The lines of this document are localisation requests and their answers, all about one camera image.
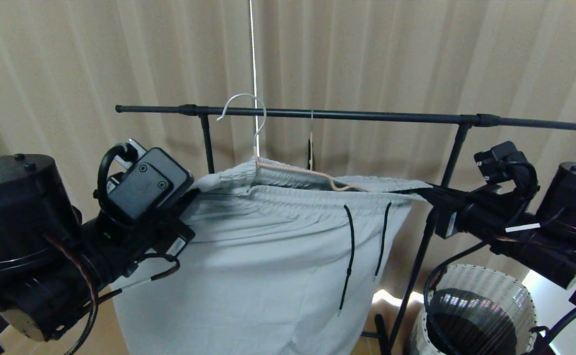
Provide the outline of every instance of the curtain fold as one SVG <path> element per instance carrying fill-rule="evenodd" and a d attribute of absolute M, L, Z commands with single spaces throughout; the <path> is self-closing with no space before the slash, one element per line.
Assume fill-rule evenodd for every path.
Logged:
<path fill-rule="evenodd" d="M 53 156 L 87 218 L 117 142 L 160 146 L 206 174 L 199 119 L 114 106 L 222 106 L 251 92 L 249 18 L 246 0 L 0 1 L 0 155 Z M 253 122 L 211 122 L 216 170 L 250 157 Z"/>
<path fill-rule="evenodd" d="M 268 107 L 488 113 L 576 121 L 576 2 L 252 2 L 258 91 Z M 310 122 L 270 118 L 270 159 L 306 166 Z M 443 124 L 317 120 L 317 170 L 439 182 L 455 135 Z M 576 132 L 472 128 L 453 188 L 483 184 L 473 154 L 513 141 L 538 169 L 542 191 L 558 164 L 576 160 Z M 401 297 L 427 204 L 395 240 L 383 286 Z M 433 238 L 422 276 L 477 240 Z M 488 249 L 461 262 L 522 278 L 526 268 Z"/>

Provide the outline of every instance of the rack leg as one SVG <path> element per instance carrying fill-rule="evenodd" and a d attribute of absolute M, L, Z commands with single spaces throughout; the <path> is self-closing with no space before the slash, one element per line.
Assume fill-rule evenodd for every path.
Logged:
<path fill-rule="evenodd" d="M 459 159 L 459 154 L 461 154 L 461 148 L 463 148 L 463 143 L 465 142 L 465 138 L 468 135 L 468 130 L 470 130 L 471 127 L 472 125 L 469 123 L 459 124 L 459 128 L 456 131 L 456 137 L 454 138 L 452 151 L 450 152 L 450 157 L 448 158 L 447 166 L 445 166 L 445 171 L 443 172 L 443 178 L 441 178 L 442 187 L 447 187 L 450 184 L 450 180 L 452 180 L 452 173 L 454 172 L 454 167 L 456 166 L 456 162 Z M 419 277 L 419 273 L 421 271 L 421 263 L 423 263 L 423 259 L 425 258 L 426 252 L 428 251 L 430 238 L 432 237 L 432 234 L 435 231 L 436 225 L 437 225 L 437 212 L 436 210 L 432 210 L 430 211 L 430 214 L 428 214 L 428 218 L 426 220 L 426 227 L 423 232 L 423 238 L 421 238 L 421 244 L 419 245 L 417 256 L 415 257 L 414 263 L 412 264 L 410 279 L 408 281 L 407 289 L 404 293 L 404 298 L 402 299 L 402 304 L 400 305 L 400 311 L 398 312 L 398 316 L 395 318 L 395 324 L 393 325 L 391 335 L 389 336 L 389 344 L 387 347 L 387 352 L 382 353 L 382 355 L 385 354 L 390 355 L 393 349 L 395 339 L 398 336 L 398 333 L 400 332 L 402 321 L 404 320 L 404 314 L 408 306 L 408 301 L 410 300 L 410 295 L 412 293 L 412 290 L 414 290 L 414 285 L 417 283 L 417 278 Z"/>
<path fill-rule="evenodd" d="M 211 148 L 211 132 L 209 131 L 209 115 L 200 114 L 200 123 L 203 126 L 203 138 L 204 138 L 204 153 L 207 156 L 207 169 L 209 174 L 215 173 L 215 168 L 213 166 L 213 149 Z"/>

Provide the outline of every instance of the white woven basket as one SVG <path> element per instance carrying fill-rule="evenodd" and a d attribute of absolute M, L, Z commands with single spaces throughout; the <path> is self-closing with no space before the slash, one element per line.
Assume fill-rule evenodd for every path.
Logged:
<path fill-rule="evenodd" d="M 446 303 L 457 305 L 457 308 L 454 308 L 454 310 L 461 307 L 461 310 L 466 310 L 467 312 L 464 315 L 469 318 L 466 319 L 477 325 L 481 330 L 490 332 L 495 325 L 479 317 L 478 315 L 481 315 L 482 312 L 478 314 L 471 313 L 470 315 L 469 311 L 469 309 L 475 307 L 481 307 L 478 309 L 486 311 L 487 309 L 482 309 L 483 302 L 479 302 L 478 299 L 489 299 L 491 300 L 491 309 L 496 309 L 503 317 L 506 315 L 511 325 L 513 325 L 515 337 L 517 338 L 515 353 L 522 354 L 533 348 L 536 334 L 531 333 L 530 329 L 537 324 L 535 306 L 533 305 L 533 299 L 527 288 L 515 278 L 502 272 L 476 265 L 450 265 L 447 268 L 447 272 L 436 285 L 436 291 L 431 290 L 428 294 L 428 305 L 432 304 L 435 292 L 452 288 L 473 292 L 479 297 L 463 299 L 450 297 L 446 294 L 445 297 L 439 300 L 441 303 L 445 301 Z M 425 308 L 423 308 L 417 316 L 405 353 L 407 355 L 443 354 L 434 346 L 428 337 Z"/>

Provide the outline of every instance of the laundry basket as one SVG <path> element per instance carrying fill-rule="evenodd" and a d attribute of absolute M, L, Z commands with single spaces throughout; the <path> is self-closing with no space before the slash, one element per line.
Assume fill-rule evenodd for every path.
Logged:
<path fill-rule="evenodd" d="M 519 355 L 533 348 L 535 306 L 515 278 L 476 265 L 450 265 L 425 305 L 462 355 Z M 407 355 L 446 354 L 427 325 L 425 307 L 414 323 Z"/>

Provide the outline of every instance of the wooden floor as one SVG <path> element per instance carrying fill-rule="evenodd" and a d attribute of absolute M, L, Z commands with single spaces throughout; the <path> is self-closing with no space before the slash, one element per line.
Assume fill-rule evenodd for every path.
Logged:
<path fill-rule="evenodd" d="M 420 310 L 420 304 L 411 303 L 405 317 L 405 323 L 396 341 L 393 355 L 401 355 L 403 341 L 408 338 L 414 323 L 414 318 Z M 376 313 L 384 316 L 387 330 L 397 316 L 397 308 L 389 305 L 383 300 L 378 301 L 371 307 L 371 312 L 365 323 L 365 330 L 375 332 L 373 317 Z M 65 334 L 59 341 L 35 342 L 22 336 L 14 328 L 8 326 L 0 334 L 0 343 L 4 346 L 7 355 L 56 355 L 65 353 L 76 341 L 84 328 L 85 319 L 82 319 L 76 326 Z M 85 344 L 78 350 L 77 355 L 128 355 L 128 349 L 124 343 L 117 316 L 112 302 L 103 303 L 99 309 L 96 325 L 94 326 Z M 360 340 L 353 349 L 352 355 L 380 355 L 376 339 L 360 337 Z"/>

